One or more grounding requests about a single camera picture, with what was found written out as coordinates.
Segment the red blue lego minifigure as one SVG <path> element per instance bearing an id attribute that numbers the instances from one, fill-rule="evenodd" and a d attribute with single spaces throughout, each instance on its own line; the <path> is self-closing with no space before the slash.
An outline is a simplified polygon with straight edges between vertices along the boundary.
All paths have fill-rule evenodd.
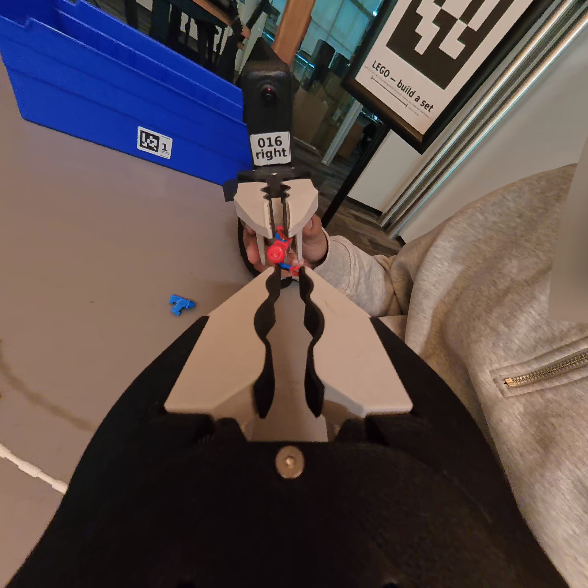
<path id="1" fill-rule="evenodd" d="M 268 246 L 266 251 L 266 260 L 273 265 L 279 266 L 291 277 L 299 277 L 299 271 L 302 267 L 300 263 L 287 263 L 287 257 L 292 249 L 292 242 L 293 238 L 287 236 L 285 228 L 281 225 L 277 226 L 273 243 Z"/>

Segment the person's grey hoodie torso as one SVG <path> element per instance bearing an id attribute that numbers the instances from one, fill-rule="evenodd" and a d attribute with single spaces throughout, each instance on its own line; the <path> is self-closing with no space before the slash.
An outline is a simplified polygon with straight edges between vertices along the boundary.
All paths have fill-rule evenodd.
<path id="1" fill-rule="evenodd" d="M 570 587 L 587 587 L 587 324 L 548 318 L 576 164 L 467 205 L 407 243 L 419 258 L 404 341 L 488 431 Z"/>

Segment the person's right forearm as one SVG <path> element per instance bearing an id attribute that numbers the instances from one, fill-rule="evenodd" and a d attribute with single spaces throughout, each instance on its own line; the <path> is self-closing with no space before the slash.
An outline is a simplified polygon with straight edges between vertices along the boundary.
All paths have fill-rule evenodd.
<path id="1" fill-rule="evenodd" d="M 394 256 L 369 256 L 348 239 L 326 237 L 314 271 L 369 316 L 407 316 L 419 258 L 410 247 Z"/>

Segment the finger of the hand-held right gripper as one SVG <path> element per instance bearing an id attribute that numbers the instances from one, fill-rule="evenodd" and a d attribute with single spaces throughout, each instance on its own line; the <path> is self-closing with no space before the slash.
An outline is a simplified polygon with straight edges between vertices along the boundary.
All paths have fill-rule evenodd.
<path id="1" fill-rule="evenodd" d="M 267 183 L 239 183 L 233 201 L 239 219 L 255 233 L 261 264 L 265 266 L 266 239 L 273 238 L 273 208 Z"/>
<path id="2" fill-rule="evenodd" d="M 295 241 L 296 258 L 301 265 L 302 232 L 318 209 L 318 190 L 311 179 L 291 179 L 286 187 L 286 233 Z"/>

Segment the person's right hand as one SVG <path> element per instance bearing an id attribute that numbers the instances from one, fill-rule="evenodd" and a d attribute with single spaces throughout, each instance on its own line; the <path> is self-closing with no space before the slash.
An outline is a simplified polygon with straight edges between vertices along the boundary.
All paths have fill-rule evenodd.
<path id="1" fill-rule="evenodd" d="M 242 240 L 246 261 L 258 273 L 262 273 L 272 265 L 265 265 L 261 262 L 256 234 L 252 228 L 240 220 L 239 227 L 242 229 Z M 302 257 L 303 264 L 314 269 L 321 264 L 328 253 L 327 235 L 322 229 L 320 217 L 314 214 L 303 228 Z"/>

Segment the brown cardboard box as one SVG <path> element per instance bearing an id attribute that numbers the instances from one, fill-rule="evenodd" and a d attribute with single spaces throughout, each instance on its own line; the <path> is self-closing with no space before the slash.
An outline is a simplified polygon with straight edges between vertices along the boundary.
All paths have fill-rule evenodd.
<path id="1" fill-rule="evenodd" d="M 329 96 L 322 87 L 312 93 L 300 87 L 293 103 L 293 136 L 308 145 L 320 148 L 327 134 L 329 121 L 339 101 Z"/>

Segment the silver wall pipes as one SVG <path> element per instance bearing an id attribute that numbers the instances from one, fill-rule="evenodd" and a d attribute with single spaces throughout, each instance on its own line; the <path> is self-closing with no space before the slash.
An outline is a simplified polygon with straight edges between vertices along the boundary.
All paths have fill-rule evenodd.
<path id="1" fill-rule="evenodd" d="M 587 1 L 553 1 L 393 192 L 379 218 L 390 238 L 431 200 L 533 85 L 587 29 Z"/>

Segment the framed black white marker sign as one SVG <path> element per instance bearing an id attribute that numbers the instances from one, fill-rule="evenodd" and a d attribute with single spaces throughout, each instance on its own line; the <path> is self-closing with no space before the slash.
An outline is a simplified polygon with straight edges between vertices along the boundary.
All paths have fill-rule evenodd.
<path id="1" fill-rule="evenodd" d="M 418 153 L 552 1 L 383 1 L 343 87 Z"/>

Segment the blue plastic storage bin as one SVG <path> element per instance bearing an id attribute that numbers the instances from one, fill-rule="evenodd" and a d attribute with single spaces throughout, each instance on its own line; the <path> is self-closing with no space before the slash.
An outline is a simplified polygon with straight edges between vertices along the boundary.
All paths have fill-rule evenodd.
<path id="1" fill-rule="evenodd" d="M 1 1 L 21 116 L 217 185 L 252 169 L 241 90 L 84 1 Z"/>

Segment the black sign stand pole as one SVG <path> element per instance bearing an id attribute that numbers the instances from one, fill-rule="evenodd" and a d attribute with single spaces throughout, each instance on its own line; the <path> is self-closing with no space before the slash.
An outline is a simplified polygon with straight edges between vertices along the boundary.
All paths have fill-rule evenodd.
<path id="1" fill-rule="evenodd" d="M 377 131 L 372 137 L 370 143 L 362 151 L 362 154 L 360 155 L 356 164 L 353 166 L 348 176 L 343 181 L 342 186 L 339 188 L 338 192 L 334 196 L 334 199 L 328 205 L 327 209 L 322 215 L 321 222 L 324 228 L 327 228 L 328 224 L 334 218 L 335 214 L 337 213 L 345 199 L 348 197 L 351 189 L 355 186 L 357 180 L 360 178 L 361 174 L 364 172 L 367 165 L 370 163 L 371 158 L 373 158 L 374 154 L 377 152 L 378 148 L 386 138 L 389 131 L 390 126 L 386 123 L 382 123 L 378 126 Z"/>

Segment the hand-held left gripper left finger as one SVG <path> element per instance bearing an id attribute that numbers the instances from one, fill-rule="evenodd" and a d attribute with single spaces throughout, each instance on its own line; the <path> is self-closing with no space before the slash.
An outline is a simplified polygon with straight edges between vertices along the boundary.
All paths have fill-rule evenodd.
<path id="1" fill-rule="evenodd" d="M 268 334 L 280 293 L 281 269 L 267 269 L 205 317 L 165 402 L 168 413 L 231 418 L 243 430 L 267 417 L 275 395 Z"/>

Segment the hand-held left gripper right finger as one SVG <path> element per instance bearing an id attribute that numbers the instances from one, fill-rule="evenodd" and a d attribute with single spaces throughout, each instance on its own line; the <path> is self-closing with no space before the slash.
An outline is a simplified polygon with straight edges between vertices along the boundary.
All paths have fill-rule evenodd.
<path id="1" fill-rule="evenodd" d="M 354 417 L 409 413 L 412 400 L 379 336 L 394 333 L 309 268 L 299 272 L 299 293 L 312 337 L 304 380 L 312 414 L 341 427 Z"/>

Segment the wooden post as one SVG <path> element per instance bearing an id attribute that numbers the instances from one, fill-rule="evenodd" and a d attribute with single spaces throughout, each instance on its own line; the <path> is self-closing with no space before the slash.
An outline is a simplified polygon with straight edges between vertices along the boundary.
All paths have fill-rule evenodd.
<path id="1" fill-rule="evenodd" d="M 274 53 L 292 66 L 312 20 L 316 1 L 287 1 L 272 44 Z"/>

